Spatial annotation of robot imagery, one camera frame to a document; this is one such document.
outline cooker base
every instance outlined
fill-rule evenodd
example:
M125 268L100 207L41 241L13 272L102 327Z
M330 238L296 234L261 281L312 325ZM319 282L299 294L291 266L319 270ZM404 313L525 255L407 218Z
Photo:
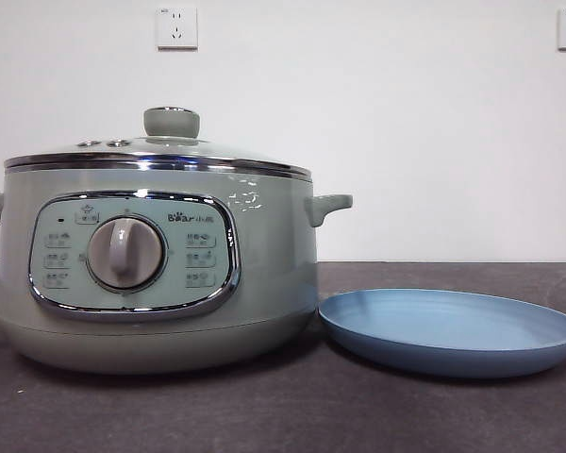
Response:
M73 335L2 324L15 348L34 361L75 371L144 375L188 371L248 359L300 333L314 311L191 332Z

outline glass lid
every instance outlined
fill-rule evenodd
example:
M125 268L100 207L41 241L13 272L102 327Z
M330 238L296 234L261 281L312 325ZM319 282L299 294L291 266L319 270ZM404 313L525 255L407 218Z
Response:
M310 181L310 171L275 159L197 139L199 115L179 107L144 112L147 137L88 140L51 154L8 159L7 173L66 168L195 170L294 177Z

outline white wall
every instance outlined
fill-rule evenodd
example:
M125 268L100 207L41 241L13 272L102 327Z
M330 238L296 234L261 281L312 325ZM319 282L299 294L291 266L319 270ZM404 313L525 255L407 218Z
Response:
M173 2L0 0L0 190L6 158L180 105L203 138L354 194L320 260L566 260L566 2L194 4L199 51L163 53Z

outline control panel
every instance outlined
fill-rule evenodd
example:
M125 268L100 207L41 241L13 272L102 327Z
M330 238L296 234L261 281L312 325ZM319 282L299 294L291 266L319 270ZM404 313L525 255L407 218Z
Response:
M213 310L240 276L232 215L186 193L74 193L38 214L29 258L33 294L71 315L133 321Z

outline button label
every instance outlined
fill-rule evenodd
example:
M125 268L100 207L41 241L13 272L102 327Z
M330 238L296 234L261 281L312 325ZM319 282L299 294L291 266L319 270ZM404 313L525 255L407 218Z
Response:
M64 272L46 274L43 280L44 288L67 289L69 288L67 284L68 276L69 274Z
M75 222L78 225L94 225L98 224L99 213L98 212L76 212Z
M188 272L187 288L208 288L214 286L216 276L211 272Z
M207 233L187 234L187 247L189 248L211 248L216 246L216 237Z
M44 268L46 269L69 269L67 252L49 253L44 256Z
M187 267L214 267L215 265L216 255L211 250L187 254Z
M72 246L72 238L68 232L49 233L44 236L44 245L48 248L70 248Z

